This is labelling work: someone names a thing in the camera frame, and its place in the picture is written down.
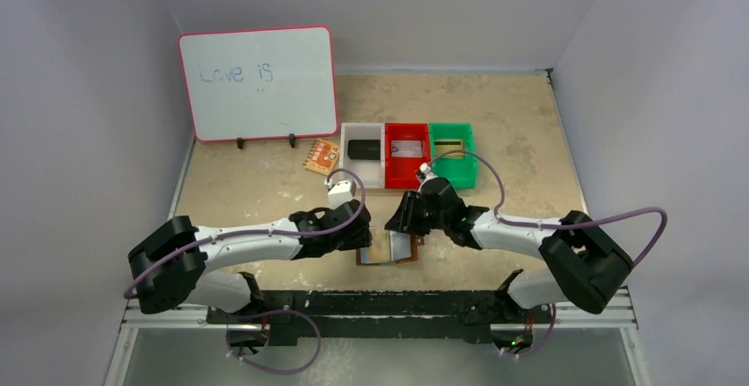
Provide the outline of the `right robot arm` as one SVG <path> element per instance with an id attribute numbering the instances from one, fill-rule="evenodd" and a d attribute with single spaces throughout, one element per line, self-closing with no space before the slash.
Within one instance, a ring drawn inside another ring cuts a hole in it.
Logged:
<path id="1" fill-rule="evenodd" d="M 439 230 L 457 246 L 543 261 L 545 268 L 520 270 L 498 290 L 498 314 L 515 322 L 530 308 L 564 301 L 599 314 L 623 285 L 632 258 L 600 227 L 578 227 L 588 220 L 577 210 L 558 219 L 498 218 L 487 207 L 465 204 L 446 178 L 431 178 L 404 193 L 385 228 L 419 237 Z"/>

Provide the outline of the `brown leather card holder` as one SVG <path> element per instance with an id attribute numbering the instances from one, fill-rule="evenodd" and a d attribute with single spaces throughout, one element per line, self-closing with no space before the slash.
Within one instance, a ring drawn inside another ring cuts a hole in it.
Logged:
<path id="1" fill-rule="evenodd" d="M 356 250 L 358 266 L 392 265 L 417 261 L 423 237 L 407 235 L 382 228 L 370 229 L 372 240 L 368 247 Z"/>

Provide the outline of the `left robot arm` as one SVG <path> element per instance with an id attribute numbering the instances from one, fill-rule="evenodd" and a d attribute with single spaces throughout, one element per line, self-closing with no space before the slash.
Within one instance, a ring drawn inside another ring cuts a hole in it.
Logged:
<path id="1" fill-rule="evenodd" d="M 144 314 L 186 303 L 208 286 L 214 271 L 255 261 L 321 258 L 370 246 L 371 215 L 363 202 L 298 211 L 271 223 L 233 228 L 196 226 L 174 216 L 127 255 L 132 282 L 125 299 L 137 299 Z"/>

